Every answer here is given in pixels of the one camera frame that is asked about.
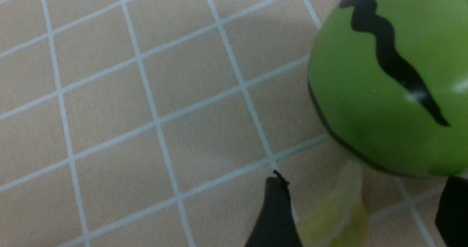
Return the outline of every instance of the black wavy line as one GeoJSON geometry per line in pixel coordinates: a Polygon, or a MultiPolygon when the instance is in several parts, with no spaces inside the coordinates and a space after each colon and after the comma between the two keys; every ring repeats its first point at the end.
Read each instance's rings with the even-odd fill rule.
{"type": "Polygon", "coordinates": [[[377,44],[376,57],[381,69],[410,92],[436,123],[450,126],[418,71],[396,51],[395,29],[390,21],[376,14],[377,1],[342,0],[339,7],[354,7],[351,28],[374,35],[377,44]]]}

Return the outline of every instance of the tiled floor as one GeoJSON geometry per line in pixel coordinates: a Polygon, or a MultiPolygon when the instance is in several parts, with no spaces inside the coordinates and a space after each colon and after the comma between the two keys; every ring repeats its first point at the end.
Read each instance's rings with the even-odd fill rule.
{"type": "MultiPolygon", "coordinates": [[[[338,0],[0,0],[0,246],[241,247],[344,156],[306,90],[338,0]]],[[[366,172],[368,246],[443,246],[443,180],[366,172]]]]}

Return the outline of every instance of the black stripe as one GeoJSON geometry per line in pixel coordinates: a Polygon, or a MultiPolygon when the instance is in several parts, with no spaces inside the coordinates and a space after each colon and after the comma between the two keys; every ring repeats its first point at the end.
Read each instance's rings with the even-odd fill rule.
{"type": "Polygon", "coordinates": [[[370,166],[370,167],[372,167],[372,168],[374,168],[374,169],[376,169],[378,171],[385,172],[387,174],[391,174],[391,175],[395,175],[395,176],[410,177],[409,175],[404,175],[404,174],[389,170],[389,169],[377,164],[374,160],[368,158],[366,155],[359,152],[357,149],[355,149],[353,146],[351,146],[348,142],[346,142],[343,138],[341,138],[338,134],[336,134],[333,131],[333,129],[331,128],[328,121],[326,120],[326,118],[325,118],[325,116],[323,114],[323,111],[321,110],[320,105],[319,105],[319,103],[318,103],[318,101],[316,99],[316,96],[314,95],[314,91],[312,90],[312,87],[310,86],[310,83],[307,84],[307,87],[309,89],[310,98],[312,99],[312,103],[314,104],[314,107],[315,107],[315,109],[317,111],[317,114],[318,114],[318,116],[320,118],[320,121],[321,121],[323,127],[325,127],[328,134],[338,144],[340,144],[342,147],[347,149],[349,152],[351,152],[354,156],[356,156],[362,162],[366,163],[368,166],[370,166]]]}
{"type": "Polygon", "coordinates": [[[351,28],[357,32],[373,34],[376,39],[376,56],[381,69],[403,86],[441,126],[449,127],[440,107],[419,75],[396,51],[395,29],[390,21],[376,15],[376,0],[342,0],[340,8],[354,7],[351,28]]]}

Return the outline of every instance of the green sphere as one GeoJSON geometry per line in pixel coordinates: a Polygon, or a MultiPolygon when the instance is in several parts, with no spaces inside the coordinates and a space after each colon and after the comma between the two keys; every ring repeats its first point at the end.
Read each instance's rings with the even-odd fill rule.
{"type": "Polygon", "coordinates": [[[342,0],[309,61],[329,135],[378,170],[468,168],[468,0],[342,0]]]}

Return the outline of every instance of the black object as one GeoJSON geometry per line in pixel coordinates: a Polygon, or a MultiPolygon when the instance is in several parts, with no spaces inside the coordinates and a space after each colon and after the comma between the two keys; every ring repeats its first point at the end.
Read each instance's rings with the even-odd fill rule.
{"type": "Polygon", "coordinates": [[[468,180],[447,179],[435,223],[447,247],[468,246],[468,180]]]}
{"type": "Polygon", "coordinates": [[[262,210],[244,247],[303,247],[292,218],[289,182],[274,174],[266,179],[262,210]]]}

